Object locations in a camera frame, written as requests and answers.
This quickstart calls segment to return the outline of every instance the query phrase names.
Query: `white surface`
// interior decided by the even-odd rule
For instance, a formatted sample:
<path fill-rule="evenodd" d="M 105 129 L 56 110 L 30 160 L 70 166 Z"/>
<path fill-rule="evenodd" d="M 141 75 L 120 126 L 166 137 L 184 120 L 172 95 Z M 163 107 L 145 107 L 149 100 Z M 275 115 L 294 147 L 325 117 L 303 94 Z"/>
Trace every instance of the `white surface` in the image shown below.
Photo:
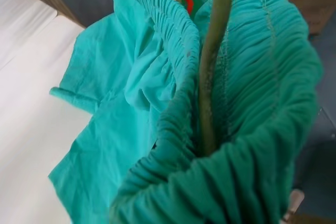
<path fill-rule="evenodd" d="M 39 0 L 0 0 L 0 69 L 56 15 L 56 10 Z"/>
<path fill-rule="evenodd" d="M 70 223 L 47 176 L 90 115 L 49 90 L 59 85 L 81 31 L 58 16 L 0 70 L 0 223 Z"/>

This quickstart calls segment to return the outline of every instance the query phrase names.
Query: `green cloth bag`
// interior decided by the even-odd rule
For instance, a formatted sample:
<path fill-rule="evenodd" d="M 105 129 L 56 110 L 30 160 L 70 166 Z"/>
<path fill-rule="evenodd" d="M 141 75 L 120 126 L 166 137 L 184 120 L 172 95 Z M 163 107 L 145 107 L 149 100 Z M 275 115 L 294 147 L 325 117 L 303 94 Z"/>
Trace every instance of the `green cloth bag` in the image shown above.
<path fill-rule="evenodd" d="M 199 1 L 191 20 L 174 0 L 114 0 L 79 35 L 51 90 L 93 114 L 49 175 L 73 223 L 261 224 L 286 211 L 322 72 L 307 24 L 286 0 L 233 1 L 213 92 L 223 144 L 197 159 L 212 5 Z"/>

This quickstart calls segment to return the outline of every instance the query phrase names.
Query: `gray floor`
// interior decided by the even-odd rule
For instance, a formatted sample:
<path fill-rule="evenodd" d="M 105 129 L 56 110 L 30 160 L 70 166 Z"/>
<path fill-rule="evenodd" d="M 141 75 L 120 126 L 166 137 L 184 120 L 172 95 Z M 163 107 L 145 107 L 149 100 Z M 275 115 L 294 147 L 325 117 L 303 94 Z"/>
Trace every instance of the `gray floor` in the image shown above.
<path fill-rule="evenodd" d="M 113 0 L 64 0 L 86 26 L 113 12 Z M 295 186 L 306 198 L 299 212 L 336 219 L 336 13 L 312 42 L 324 77 L 317 87 L 321 111 L 297 159 Z"/>

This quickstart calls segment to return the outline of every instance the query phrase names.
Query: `teal fabric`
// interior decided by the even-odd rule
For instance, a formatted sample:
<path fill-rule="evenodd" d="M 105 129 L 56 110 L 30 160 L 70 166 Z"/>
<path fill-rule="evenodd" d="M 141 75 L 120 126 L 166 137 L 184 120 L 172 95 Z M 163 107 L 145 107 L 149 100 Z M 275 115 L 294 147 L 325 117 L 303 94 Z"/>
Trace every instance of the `teal fabric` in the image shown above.
<path fill-rule="evenodd" d="M 286 0 L 237 0 L 213 92 L 223 145 L 196 158 L 212 0 L 114 0 L 51 93 L 93 114 L 49 175 L 73 223 L 278 223 L 317 111 L 308 27 Z M 156 148 L 151 150 L 156 141 Z"/>

